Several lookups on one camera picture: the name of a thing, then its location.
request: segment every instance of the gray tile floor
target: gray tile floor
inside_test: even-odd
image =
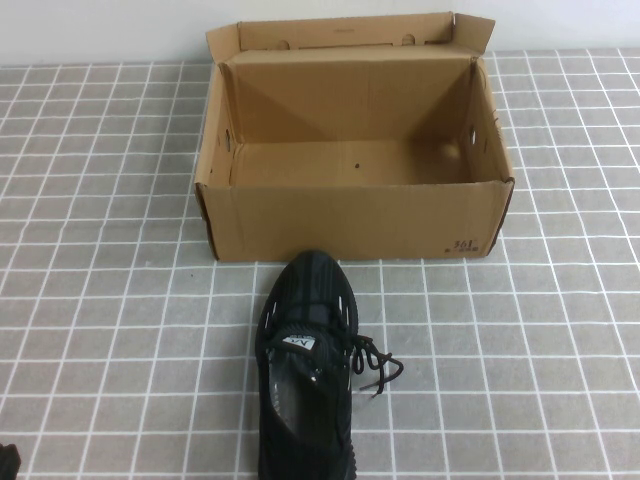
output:
[[[517,174],[495,251],[345,264],[407,366],[355,394],[360,478],[640,478],[640,49],[487,64]],[[248,353],[279,269],[211,260],[210,68],[0,69],[0,442],[23,478],[255,479]]]

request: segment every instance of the shoe insole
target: shoe insole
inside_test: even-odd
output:
[[[335,406],[314,383],[313,369],[303,362],[306,359],[299,355],[276,352],[270,368],[271,402],[298,439],[328,447],[335,435]]]

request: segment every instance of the box flap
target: box flap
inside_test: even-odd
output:
[[[220,69],[216,68],[213,71],[213,79],[209,86],[209,104],[207,106],[207,116],[204,125],[204,131],[213,132],[213,134],[205,135],[202,140],[198,164],[196,166],[196,183],[202,183],[204,185],[209,183],[209,174],[213,168],[212,162],[217,140],[216,133],[218,133],[220,116],[223,114],[223,112],[217,107],[222,103],[223,96],[224,78],[222,77]]]
[[[456,13],[454,16],[453,43],[482,55],[493,33],[495,20]]]
[[[238,25],[227,25],[207,32],[207,43],[213,60],[216,63],[226,62],[240,53]]]
[[[427,13],[382,17],[242,22],[207,33],[211,56],[226,62],[248,50],[298,50],[370,45],[454,43],[481,55],[495,22],[470,15]]]
[[[244,50],[448,43],[453,15],[395,15],[240,24]]]
[[[491,242],[491,247],[489,248],[489,252],[487,252],[487,254],[489,254],[492,250],[493,247],[496,246],[496,243],[498,241],[498,236],[500,235],[500,230],[502,230],[502,226],[504,225],[504,221],[507,218],[507,212],[509,211],[509,205],[511,205],[511,199],[513,198],[513,191],[515,190],[516,187],[516,180],[515,178],[510,178],[509,180],[507,180],[505,182],[505,186],[509,186],[511,185],[511,189],[509,191],[509,196],[507,197],[507,200],[504,204],[504,211],[502,212],[502,217],[500,218],[500,223],[498,223],[498,226],[496,228],[496,234],[493,236],[493,241]]]
[[[207,229],[207,240],[209,241],[209,248],[211,248],[211,252],[213,256],[218,259],[218,251],[216,250],[216,244],[213,239],[213,230],[211,228],[211,215],[207,211],[207,204],[204,200],[204,196],[207,187],[200,183],[196,183],[195,194],[196,201],[198,202],[198,207],[200,208],[200,214],[202,215],[202,220],[205,222],[205,228]]]

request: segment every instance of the shoe tongue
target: shoe tongue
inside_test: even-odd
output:
[[[342,361],[337,339],[313,325],[293,324],[282,328],[272,345],[274,360],[286,362],[293,373],[308,379],[325,393],[333,390],[330,367]]]

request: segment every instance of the black sneaker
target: black sneaker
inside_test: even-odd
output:
[[[260,480],[356,478],[351,370],[363,372],[363,352],[380,371],[380,380],[363,389],[377,386],[377,395],[402,373],[402,363],[358,335],[355,297],[336,261],[301,253],[276,281],[256,335]],[[397,366],[389,377],[387,362]]]
[[[0,480],[15,480],[20,469],[20,455],[15,445],[0,443]]]

